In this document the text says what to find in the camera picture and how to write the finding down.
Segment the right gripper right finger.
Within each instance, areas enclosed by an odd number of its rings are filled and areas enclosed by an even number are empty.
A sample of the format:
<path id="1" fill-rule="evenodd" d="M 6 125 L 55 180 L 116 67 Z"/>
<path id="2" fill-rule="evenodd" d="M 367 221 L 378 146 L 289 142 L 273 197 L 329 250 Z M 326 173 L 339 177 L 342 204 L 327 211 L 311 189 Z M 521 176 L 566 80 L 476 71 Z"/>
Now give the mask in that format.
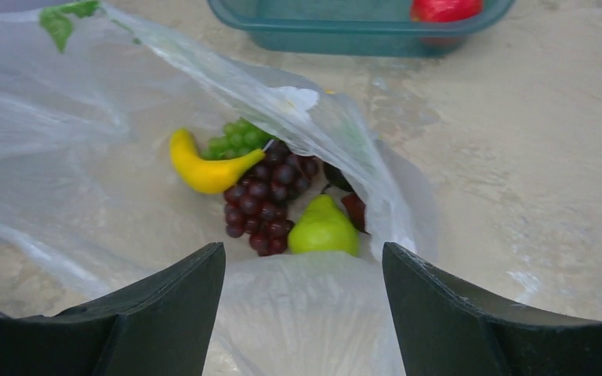
<path id="1" fill-rule="evenodd" d="M 393 242 L 382 268 L 408 375 L 602 375 L 602 321 L 504 298 Z"/>

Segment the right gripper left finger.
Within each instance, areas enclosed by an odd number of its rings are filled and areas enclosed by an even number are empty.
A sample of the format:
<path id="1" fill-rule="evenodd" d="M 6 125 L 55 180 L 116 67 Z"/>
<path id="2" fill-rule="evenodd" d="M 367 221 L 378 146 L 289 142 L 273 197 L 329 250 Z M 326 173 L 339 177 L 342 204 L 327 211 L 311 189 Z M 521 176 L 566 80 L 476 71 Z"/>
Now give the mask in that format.
<path id="1" fill-rule="evenodd" d="M 0 312 L 0 375 L 200 375 L 225 269 L 210 243 L 55 316 Z"/>

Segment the dark red fake grapes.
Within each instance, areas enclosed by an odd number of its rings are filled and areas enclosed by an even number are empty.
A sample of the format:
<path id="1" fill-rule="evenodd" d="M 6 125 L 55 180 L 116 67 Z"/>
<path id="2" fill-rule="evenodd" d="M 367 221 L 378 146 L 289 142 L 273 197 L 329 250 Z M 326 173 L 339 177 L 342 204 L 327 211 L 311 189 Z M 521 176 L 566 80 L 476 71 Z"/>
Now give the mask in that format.
<path id="1" fill-rule="evenodd" d="M 226 232 L 246 236 L 260 257 L 289 252 L 288 235 L 306 206 L 326 193 L 365 233 L 365 204 L 343 173 L 315 157 L 294 154 L 282 141 L 268 144 L 265 158 L 224 192 Z"/>

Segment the clear plastic bag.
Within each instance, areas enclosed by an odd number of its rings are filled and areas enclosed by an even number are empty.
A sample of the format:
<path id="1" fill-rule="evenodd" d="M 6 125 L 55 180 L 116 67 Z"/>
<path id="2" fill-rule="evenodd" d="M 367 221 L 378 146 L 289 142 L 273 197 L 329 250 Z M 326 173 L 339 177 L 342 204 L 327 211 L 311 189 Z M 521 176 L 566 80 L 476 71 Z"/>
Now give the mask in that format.
<path id="1" fill-rule="evenodd" d="M 169 138 L 243 117 L 344 171 L 368 205 L 357 257 L 260 258 L 191 189 Z M 402 375 L 383 246 L 415 246 L 420 171 L 350 97 L 218 55 L 98 1 L 0 13 L 0 239 L 90 302 L 210 243 L 226 253 L 200 375 Z"/>

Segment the green fake pear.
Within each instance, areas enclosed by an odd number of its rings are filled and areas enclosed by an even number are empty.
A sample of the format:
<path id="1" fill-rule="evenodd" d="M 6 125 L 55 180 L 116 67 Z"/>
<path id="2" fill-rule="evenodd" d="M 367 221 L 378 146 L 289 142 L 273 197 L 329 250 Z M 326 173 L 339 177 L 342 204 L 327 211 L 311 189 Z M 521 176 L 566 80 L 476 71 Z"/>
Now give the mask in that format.
<path id="1" fill-rule="evenodd" d="M 288 235 L 288 249 L 300 255 L 314 251 L 343 251 L 357 257 L 360 240 L 357 229 L 326 193 L 307 206 Z"/>

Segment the yellow fake banana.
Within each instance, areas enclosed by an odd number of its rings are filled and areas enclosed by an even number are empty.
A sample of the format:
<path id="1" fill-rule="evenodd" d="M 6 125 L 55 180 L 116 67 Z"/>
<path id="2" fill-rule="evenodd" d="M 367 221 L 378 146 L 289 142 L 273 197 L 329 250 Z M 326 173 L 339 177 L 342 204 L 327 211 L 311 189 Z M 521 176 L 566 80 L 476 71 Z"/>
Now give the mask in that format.
<path id="1" fill-rule="evenodd" d="M 226 191 L 253 166 L 265 158 L 262 149 L 228 160 L 205 160 L 195 145 L 195 138 L 185 128 L 169 138 L 169 156 L 177 175 L 194 191 L 218 194 Z"/>

